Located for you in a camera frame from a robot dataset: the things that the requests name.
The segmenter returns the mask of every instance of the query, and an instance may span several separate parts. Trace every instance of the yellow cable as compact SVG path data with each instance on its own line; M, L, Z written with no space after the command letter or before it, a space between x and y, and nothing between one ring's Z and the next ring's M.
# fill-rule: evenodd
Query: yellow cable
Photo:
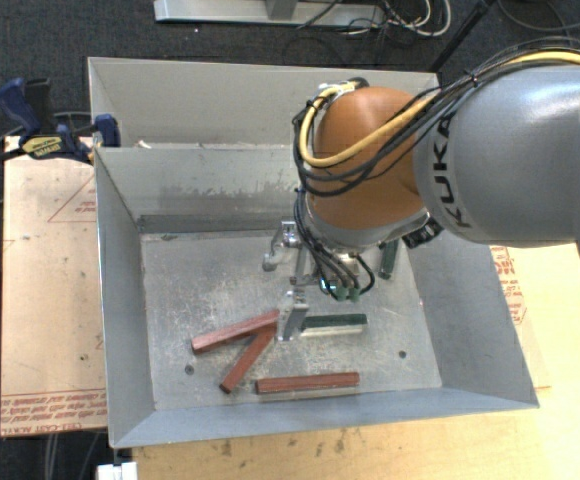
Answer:
M434 94L431 94L421 101L416 102L403 114L388 121L386 124L380 128L377 128L370 135L364 137L349 148L344 149L336 155L329 156L328 158L315 158L308 152L308 131L312 123L312 118L314 114L316 114L316 110L310 108L303 122L301 123L301 130L299 133L299 152L301 154L301 158L312 167L332 167L333 165L343 162L344 160L348 160L349 158L352 158L354 155L359 153L359 151L361 151L366 146L376 142L376 140L380 137L383 137L386 134L393 135L405 123L409 122L433 97Z
M524 62L524 61L534 61L534 60L561 60L565 62L570 62L572 64L580 64L580 54L573 53L573 52L537 52L537 53L529 53L527 55L523 55L517 59L513 59L506 64L514 64L517 62ZM340 86L330 86L319 93L318 97L315 99L314 106L308 109L303 122L301 123L301 129L299 131L299 152L301 154L301 158L304 162L311 165L312 167L332 167L338 163L341 163L345 160L352 158L354 155L359 153L362 149L367 147L368 145L375 142L382 136L386 134L393 135L399 128L403 127L406 123L408 123L414 116L423 108L425 105L435 96L435 93L432 93L430 96L418 101L412 105L408 110L406 110L403 114L396 116L394 119L391 119L386 124L381 126L380 128L376 129L370 135L367 135L359 142L353 144L352 146L340 151L336 155L329 156L327 158L315 158L310 154L308 151L308 132L310 130L310 126L312 124L312 120L314 119L317 110L321 108L323 103L326 99L338 93L342 89L348 89L348 84L342 84Z
M580 53L573 52L537 52L522 55L517 59L506 62L506 64L515 64L531 60L562 60L571 64L580 64Z

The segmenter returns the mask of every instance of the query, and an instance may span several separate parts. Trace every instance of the table surface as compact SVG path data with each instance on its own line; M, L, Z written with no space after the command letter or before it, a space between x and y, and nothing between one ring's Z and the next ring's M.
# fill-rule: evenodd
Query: table surface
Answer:
M105 425L101 321L92 288L97 278L92 173L87 166L66 165L22 158L6 166L3 437ZM30 192L36 183L43 190ZM21 201L17 192L26 188L39 196L15 205ZM40 251L37 273L59 284L48 283L34 292L37 298L26 297L25 268L16 268L17 262ZM517 330L522 347L532 345L524 352L540 408L136 448L131 454L139 477L580 479L576 247L508 253L527 308ZM79 283L65 290L66 278ZM49 304L52 311L39 311Z
M580 479L580 264L509 249L550 377L540 408L136 448L153 479Z

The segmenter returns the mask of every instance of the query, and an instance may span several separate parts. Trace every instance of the cardboard sheet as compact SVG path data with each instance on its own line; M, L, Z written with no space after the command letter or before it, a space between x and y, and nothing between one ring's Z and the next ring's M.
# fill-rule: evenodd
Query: cardboard sheet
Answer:
M92 166L5 164L2 437L107 425L95 204Z

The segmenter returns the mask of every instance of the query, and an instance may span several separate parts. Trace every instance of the red wooden block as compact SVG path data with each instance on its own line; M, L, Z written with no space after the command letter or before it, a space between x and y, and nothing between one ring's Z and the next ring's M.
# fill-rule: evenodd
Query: red wooden block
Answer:
M359 385L359 373L341 372L299 377L277 377L259 379L255 382L258 394L285 393L314 389L345 388Z
M277 327L273 328L266 327L264 330L260 331L256 338L252 341L248 348L245 350L243 355L234 365L232 370L226 375L223 382L219 387L226 393L230 394L239 381L243 378L245 373L254 364L261 353L266 349L268 344L274 339L277 333Z
M279 310L273 309L259 316L237 322L217 331L203 334L192 339L192 351L195 354L207 352L230 341L257 334L263 328L274 325L276 329Z

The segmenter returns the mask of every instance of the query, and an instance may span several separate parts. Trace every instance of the wooden table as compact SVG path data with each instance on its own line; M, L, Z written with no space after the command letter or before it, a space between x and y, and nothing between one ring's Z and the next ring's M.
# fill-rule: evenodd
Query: wooden table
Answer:
M541 407L132 450L141 480L580 479L580 265L510 249L550 387Z

